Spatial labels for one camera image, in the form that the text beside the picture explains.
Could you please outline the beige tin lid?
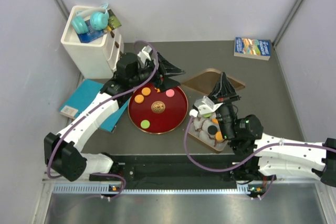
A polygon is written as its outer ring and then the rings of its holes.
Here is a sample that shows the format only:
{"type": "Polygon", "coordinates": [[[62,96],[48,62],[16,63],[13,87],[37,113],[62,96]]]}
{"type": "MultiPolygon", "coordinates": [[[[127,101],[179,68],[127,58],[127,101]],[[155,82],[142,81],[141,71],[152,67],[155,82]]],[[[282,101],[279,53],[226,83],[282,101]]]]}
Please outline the beige tin lid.
{"type": "Polygon", "coordinates": [[[220,78],[220,75],[220,70],[208,68],[183,81],[181,85],[201,94],[209,95],[212,92],[217,80],[220,78]]]}

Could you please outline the black round cookie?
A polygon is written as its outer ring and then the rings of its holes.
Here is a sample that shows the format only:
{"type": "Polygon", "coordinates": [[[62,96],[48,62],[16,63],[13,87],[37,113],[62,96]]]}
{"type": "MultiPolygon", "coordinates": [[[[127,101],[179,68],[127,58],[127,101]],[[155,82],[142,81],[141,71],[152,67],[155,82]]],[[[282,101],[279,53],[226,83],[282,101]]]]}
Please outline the black round cookie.
{"type": "Polygon", "coordinates": [[[217,127],[214,126],[214,125],[210,125],[208,128],[207,128],[207,131],[210,135],[215,135],[218,131],[217,127]]]}

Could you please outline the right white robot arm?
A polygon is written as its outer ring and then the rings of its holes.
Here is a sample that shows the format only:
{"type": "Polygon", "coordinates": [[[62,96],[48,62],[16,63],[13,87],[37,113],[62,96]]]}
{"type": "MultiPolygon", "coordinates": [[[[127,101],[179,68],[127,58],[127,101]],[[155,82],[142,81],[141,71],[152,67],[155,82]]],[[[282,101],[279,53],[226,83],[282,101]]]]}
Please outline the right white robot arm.
{"type": "Polygon", "coordinates": [[[247,155],[243,174],[252,180],[260,176],[305,176],[335,186],[335,139],[304,143],[264,133],[258,117],[238,118],[234,102],[240,99],[224,72],[208,95],[215,103],[221,135],[236,155],[247,155]]]}

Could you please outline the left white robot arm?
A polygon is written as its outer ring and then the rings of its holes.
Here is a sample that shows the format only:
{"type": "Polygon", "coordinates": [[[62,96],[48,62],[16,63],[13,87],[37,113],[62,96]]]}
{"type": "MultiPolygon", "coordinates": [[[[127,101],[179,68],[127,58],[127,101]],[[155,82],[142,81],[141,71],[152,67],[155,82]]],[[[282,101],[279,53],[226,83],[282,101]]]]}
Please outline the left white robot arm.
{"type": "Polygon", "coordinates": [[[58,133],[48,133],[44,138],[44,157],[47,175],[64,177],[73,182],[83,175],[100,174],[107,180],[114,180],[119,168],[113,157],[107,153],[83,154],[81,151],[91,135],[112,114],[117,112],[134,91],[153,84],[161,91],[180,85],[174,76],[185,71],[169,61],[159,52],[123,53],[116,63],[113,77],[109,79],[94,100],[67,127],[58,133]]]}

